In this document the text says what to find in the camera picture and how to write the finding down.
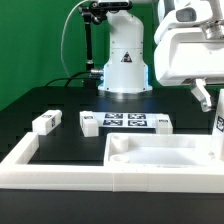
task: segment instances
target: small white cube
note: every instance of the small white cube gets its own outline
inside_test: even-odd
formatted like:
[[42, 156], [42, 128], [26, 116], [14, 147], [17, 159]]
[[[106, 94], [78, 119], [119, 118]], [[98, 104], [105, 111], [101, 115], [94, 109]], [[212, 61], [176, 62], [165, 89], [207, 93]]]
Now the small white cube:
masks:
[[156, 115], [156, 134], [173, 134], [173, 126], [168, 115]]
[[47, 135], [61, 123], [62, 112], [60, 110], [48, 110], [32, 121], [33, 132], [39, 135]]
[[99, 136], [99, 125], [92, 111], [80, 112], [80, 126], [85, 137]]

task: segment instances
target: black tabletop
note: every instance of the black tabletop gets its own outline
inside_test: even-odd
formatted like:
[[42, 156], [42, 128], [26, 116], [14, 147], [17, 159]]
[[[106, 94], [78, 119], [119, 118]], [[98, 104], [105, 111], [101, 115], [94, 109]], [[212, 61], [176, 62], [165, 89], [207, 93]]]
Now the black tabletop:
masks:
[[[169, 114], [177, 134], [211, 134], [215, 112], [201, 112], [187, 89], [155, 89], [152, 96], [117, 101], [95, 89], [39, 87], [0, 112], [0, 160], [28, 131], [32, 120], [59, 109], [62, 123], [48, 136], [31, 164], [103, 165], [110, 132], [153, 132], [151, 129], [101, 128], [85, 138], [80, 111]], [[0, 223], [221, 223], [222, 194], [0, 190]]]

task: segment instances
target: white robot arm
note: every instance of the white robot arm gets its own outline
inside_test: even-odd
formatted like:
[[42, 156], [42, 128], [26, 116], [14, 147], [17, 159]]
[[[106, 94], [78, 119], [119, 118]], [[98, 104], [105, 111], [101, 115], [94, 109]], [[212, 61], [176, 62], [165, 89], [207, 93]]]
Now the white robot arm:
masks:
[[159, 12], [155, 34], [156, 78], [164, 86], [191, 85], [202, 110], [209, 111], [213, 104], [204, 86], [224, 83], [224, 1], [169, 2], [171, 10]]
[[142, 22], [125, 10], [132, 3], [151, 0], [98, 0], [96, 7], [108, 9], [110, 58], [104, 66], [104, 82], [99, 94], [118, 99], [133, 99], [151, 94], [148, 66], [143, 61]]

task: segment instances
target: white block with black markers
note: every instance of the white block with black markers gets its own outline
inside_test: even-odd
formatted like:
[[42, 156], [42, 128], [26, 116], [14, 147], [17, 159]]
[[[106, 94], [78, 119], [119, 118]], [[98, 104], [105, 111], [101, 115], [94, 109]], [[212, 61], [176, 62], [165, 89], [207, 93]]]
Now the white block with black markers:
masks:
[[38, 135], [47, 135], [61, 123], [62, 112], [60, 110], [48, 110], [32, 121], [33, 132]]

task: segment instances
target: green backdrop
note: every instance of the green backdrop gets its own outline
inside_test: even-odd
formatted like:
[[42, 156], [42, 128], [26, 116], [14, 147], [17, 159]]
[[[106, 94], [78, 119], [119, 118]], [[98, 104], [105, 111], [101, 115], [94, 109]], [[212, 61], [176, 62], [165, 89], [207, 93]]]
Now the green backdrop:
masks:
[[[65, 20], [79, 0], [7, 0], [0, 6], [0, 110], [33, 87], [66, 77], [60, 59], [61, 34]], [[153, 33], [151, 5], [136, 5], [131, 13], [145, 25], [144, 61], [153, 72]], [[92, 28], [95, 64], [108, 60], [107, 22]], [[71, 74], [85, 70], [83, 19], [73, 15], [66, 32], [64, 55]], [[156, 85], [154, 75], [152, 84]]]

